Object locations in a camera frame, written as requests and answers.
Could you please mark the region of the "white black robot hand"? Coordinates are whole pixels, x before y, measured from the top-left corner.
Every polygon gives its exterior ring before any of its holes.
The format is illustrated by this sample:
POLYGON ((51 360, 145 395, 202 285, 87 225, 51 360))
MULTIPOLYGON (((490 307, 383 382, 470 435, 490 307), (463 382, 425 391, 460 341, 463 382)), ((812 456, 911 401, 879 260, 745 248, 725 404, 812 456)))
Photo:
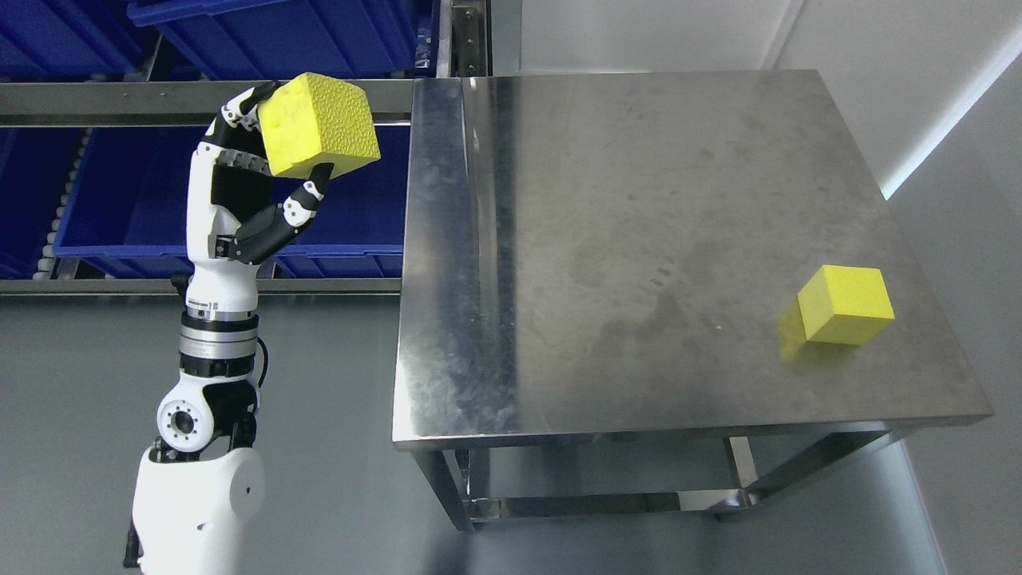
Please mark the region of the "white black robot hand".
POLYGON ((224 103, 192 153, 186 247, 194 266, 184 302, 189 316, 233 323, 256 314, 259 266, 311 225, 333 166, 311 169, 283 203, 271 200, 271 172, 260 103, 280 81, 266 81, 224 103))

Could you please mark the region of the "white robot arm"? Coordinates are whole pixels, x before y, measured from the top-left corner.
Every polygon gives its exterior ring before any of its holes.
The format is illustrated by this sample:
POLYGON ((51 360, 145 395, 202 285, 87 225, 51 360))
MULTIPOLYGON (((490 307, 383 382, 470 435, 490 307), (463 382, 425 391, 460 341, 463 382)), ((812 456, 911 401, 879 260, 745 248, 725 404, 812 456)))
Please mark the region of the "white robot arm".
POLYGON ((181 316, 178 379, 140 458, 123 565, 142 574, 237 574, 265 499, 256 451, 253 312, 181 316))

